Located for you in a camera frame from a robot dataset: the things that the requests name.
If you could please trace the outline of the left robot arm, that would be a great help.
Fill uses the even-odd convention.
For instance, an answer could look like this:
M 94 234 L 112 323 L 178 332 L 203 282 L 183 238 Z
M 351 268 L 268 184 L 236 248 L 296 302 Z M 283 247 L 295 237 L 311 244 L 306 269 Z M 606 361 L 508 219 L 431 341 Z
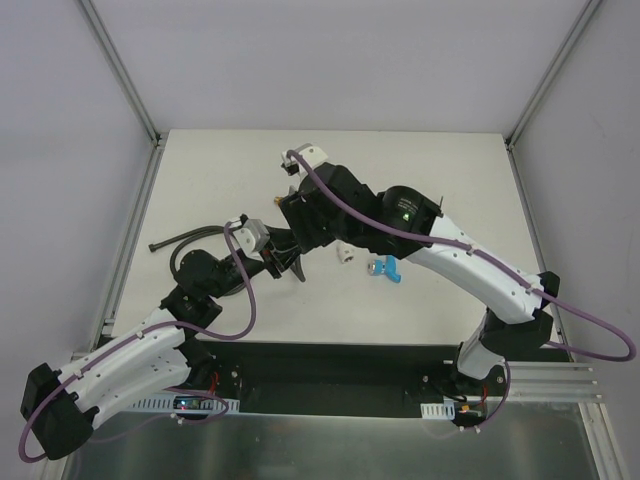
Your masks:
M 218 259 L 194 249 L 172 256 L 175 287 L 127 333 L 59 369 L 43 363 L 29 373 L 20 406 L 23 462 L 37 460 L 26 451 L 29 436 L 36 438 L 44 458 L 58 460 L 146 396 L 184 384 L 199 389 L 209 382 L 211 358 L 197 337 L 234 341 L 247 336 L 257 320 L 252 277 L 267 271 L 278 278 L 301 254 L 290 230 L 257 220 L 226 224 L 220 232 L 229 255 Z M 236 334 L 210 331 L 222 312 L 217 299 L 239 288 L 249 297 L 248 325 Z

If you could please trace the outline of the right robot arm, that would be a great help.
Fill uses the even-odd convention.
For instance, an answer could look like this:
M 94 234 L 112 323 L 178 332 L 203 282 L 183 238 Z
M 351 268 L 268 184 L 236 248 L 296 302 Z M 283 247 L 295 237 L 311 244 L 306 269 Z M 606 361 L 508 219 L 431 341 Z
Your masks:
M 545 307 L 559 291 L 553 272 L 520 273 L 473 245 L 440 206 L 420 192 L 394 186 L 375 194 L 344 166 L 322 162 L 305 169 L 287 152 L 281 166 L 299 186 L 280 203 L 302 252 L 334 241 L 427 268 L 470 293 L 486 307 L 480 325 L 462 343 L 450 369 L 461 394 L 481 388 L 490 370 L 551 337 Z

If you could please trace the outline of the blue plastic faucet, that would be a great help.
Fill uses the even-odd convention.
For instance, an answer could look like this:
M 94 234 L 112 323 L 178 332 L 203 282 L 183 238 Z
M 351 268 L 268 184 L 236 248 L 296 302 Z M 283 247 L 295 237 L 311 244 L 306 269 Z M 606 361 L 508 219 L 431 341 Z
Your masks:
M 390 255 L 371 260 L 367 271 L 370 276 L 385 277 L 394 284 L 399 284 L 402 280 L 401 274 L 397 271 L 396 258 Z

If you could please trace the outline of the white elbow fitting centre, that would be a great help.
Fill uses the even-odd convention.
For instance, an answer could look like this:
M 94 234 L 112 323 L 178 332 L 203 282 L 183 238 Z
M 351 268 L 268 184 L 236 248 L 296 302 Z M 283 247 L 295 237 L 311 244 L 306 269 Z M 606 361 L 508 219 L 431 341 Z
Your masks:
M 336 255 L 341 264 L 347 264 L 354 259 L 354 250 L 350 245 L 339 242 L 336 244 Z

